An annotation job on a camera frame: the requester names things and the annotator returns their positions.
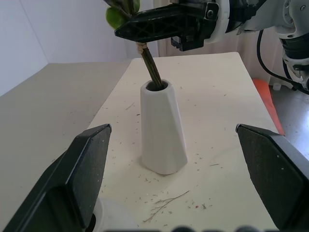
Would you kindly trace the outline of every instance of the white curtain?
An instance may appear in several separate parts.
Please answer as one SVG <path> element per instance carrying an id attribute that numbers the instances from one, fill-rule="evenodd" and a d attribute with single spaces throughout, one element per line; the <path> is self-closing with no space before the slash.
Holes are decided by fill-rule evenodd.
<path id="1" fill-rule="evenodd" d="M 155 7 L 168 4 L 168 0 L 154 1 Z M 204 47 L 181 52 L 170 44 L 170 39 L 158 41 L 158 52 L 160 57 L 186 56 L 197 54 L 214 54 L 225 52 L 238 52 L 245 64 L 251 78 L 259 78 L 270 84 L 283 83 L 277 78 L 270 78 L 260 66 L 256 56 L 256 42 L 258 32 L 236 35 L 236 32 L 226 34 L 223 40 L 217 43 L 205 43 Z M 282 67 L 282 45 L 273 28 L 265 29 L 261 43 L 261 56 L 265 65 L 279 75 L 285 76 Z"/>

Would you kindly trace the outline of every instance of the orange object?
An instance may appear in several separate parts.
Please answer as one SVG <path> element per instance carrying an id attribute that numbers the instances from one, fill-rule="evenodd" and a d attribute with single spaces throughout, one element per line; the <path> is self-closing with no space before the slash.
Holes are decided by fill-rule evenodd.
<path id="1" fill-rule="evenodd" d="M 266 83 L 265 81 L 262 81 L 260 79 L 253 79 L 253 83 L 254 83 L 257 91 L 259 92 L 261 99 L 262 99 L 272 121 L 274 122 L 274 124 L 277 128 L 278 133 L 281 134 L 281 135 L 285 135 L 285 132 L 284 132 L 282 125 L 280 123 L 280 120 L 278 118 L 277 111 L 276 111 L 275 106 L 272 102 L 268 83 Z"/>

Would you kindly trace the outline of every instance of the gray floor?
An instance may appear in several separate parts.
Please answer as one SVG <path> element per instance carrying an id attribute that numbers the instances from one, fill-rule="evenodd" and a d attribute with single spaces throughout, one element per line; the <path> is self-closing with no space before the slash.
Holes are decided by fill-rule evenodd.
<path id="1" fill-rule="evenodd" d="M 285 86 L 270 93 L 286 138 L 309 159 L 309 95 Z"/>

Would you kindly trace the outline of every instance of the screw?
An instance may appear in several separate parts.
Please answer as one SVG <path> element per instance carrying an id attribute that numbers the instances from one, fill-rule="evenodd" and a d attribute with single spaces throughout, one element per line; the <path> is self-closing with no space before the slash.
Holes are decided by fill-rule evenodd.
<path id="1" fill-rule="evenodd" d="M 213 11 L 209 10 L 207 11 L 207 18 L 212 18 L 213 17 Z"/>

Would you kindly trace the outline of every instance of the white wall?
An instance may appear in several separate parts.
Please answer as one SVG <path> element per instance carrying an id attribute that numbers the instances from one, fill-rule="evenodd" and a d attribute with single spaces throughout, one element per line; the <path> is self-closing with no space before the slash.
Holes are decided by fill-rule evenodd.
<path id="1" fill-rule="evenodd" d="M 138 57 L 135 43 L 115 37 L 102 0 L 21 0 L 49 63 Z M 152 8 L 152 0 L 142 1 Z M 150 45 L 157 56 L 156 44 Z"/>
<path id="2" fill-rule="evenodd" d="M 19 0 L 0 0 L 0 96 L 46 64 Z"/>

